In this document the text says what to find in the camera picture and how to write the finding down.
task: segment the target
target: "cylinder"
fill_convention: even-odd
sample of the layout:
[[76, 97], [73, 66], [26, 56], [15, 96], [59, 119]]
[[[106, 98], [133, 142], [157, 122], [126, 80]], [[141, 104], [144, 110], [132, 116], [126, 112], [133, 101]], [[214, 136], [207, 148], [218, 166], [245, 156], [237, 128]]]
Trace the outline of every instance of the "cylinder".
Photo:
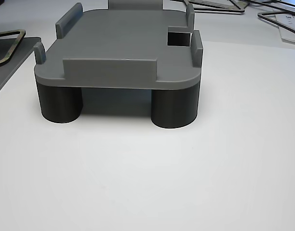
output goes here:
[[69, 123], [83, 108], [81, 88], [50, 87], [36, 81], [43, 117], [54, 123]]
[[200, 82], [181, 90], [152, 90], [151, 119], [161, 128], [180, 128], [198, 113]]

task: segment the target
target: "white desk surface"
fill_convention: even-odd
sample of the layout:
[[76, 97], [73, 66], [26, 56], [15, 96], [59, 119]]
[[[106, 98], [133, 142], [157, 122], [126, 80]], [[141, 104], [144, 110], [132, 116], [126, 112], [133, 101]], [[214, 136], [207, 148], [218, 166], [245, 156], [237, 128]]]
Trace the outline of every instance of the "white desk surface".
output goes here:
[[[75, 2], [6, 0], [0, 31], [48, 49]], [[32, 54], [0, 91], [0, 231], [295, 231], [295, 45], [257, 12], [196, 14], [199, 114], [179, 129], [135, 90], [88, 90], [76, 121], [45, 120]]]

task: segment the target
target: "gray plastic platform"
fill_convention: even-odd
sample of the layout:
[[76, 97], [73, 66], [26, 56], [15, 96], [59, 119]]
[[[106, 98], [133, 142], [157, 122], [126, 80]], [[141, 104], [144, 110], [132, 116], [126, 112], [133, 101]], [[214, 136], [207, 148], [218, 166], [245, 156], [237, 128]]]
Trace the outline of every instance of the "gray plastic platform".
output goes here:
[[[203, 54], [194, 17], [192, 4], [185, 13], [163, 10], [162, 0], [108, 0], [107, 10], [87, 12], [77, 3], [56, 23], [57, 40], [48, 51], [41, 43], [35, 46], [34, 71], [44, 117], [58, 123], [72, 120], [64, 111], [53, 111], [59, 108], [52, 106], [56, 101], [67, 105], [65, 110], [74, 119], [78, 117], [82, 87], [151, 89], [152, 102], [171, 99], [181, 104], [159, 113], [162, 103], [152, 103], [158, 108], [158, 113], [152, 110], [154, 123], [163, 117], [160, 124], [166, 124], [164, 114], [174, 118], [160, 127], [192, 122], [197, 115]], [[187, 111], [186, 104], [191, 108], [185, 112], [188, 116], [180, 115], [179, 111]]]
[[[63, 87], [191, 87], [201, 78], [203, 48], [199, 32], [193, 31], [191, 4], [187, 10], [187, 14], [170, 10], [82, 13], [77, 3], [57, 23], [62, 25], [57, 26], [61, 39], [46, 52], [46, 61], [36, 65], [36, 80], [46, 86]], [[77, 23], [63, 29], [70, 27], [67, 22], [72, 18]], [[193, 32], [191, 47], [168, 46], [168, 32]]]

